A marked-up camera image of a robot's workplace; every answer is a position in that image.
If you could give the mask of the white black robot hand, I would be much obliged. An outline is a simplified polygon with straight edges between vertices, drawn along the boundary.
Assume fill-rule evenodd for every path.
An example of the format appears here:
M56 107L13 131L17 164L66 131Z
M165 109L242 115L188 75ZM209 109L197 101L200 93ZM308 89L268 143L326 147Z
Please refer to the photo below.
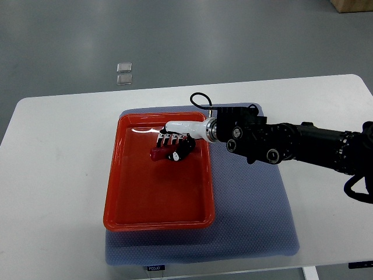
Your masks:
M166 156L166 159L171 161L181 161L195 149L195 139L203 139L210 143L210 136L208 134L209 122L210 120L169 121L165 124L165 129L167 132L172 133L172 135L159 132L156 146L161 147L162 143L164 146L167 146L171 138L172 145L179 145L175 151Z

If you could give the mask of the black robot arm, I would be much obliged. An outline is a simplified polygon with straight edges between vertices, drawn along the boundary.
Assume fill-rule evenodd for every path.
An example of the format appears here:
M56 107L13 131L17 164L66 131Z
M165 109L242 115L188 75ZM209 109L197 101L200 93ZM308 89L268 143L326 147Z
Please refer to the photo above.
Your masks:
M222 107L208 104L195 107L216 111L204 121L169 121L160 130L156 146L151 149L154 161L185 159L196 140L222 142L230 153L256 161L278 165L297 160L348 174L344 185L350 198L372 203L372 122L361 132L321 129L311 122L268 124L256 105Z

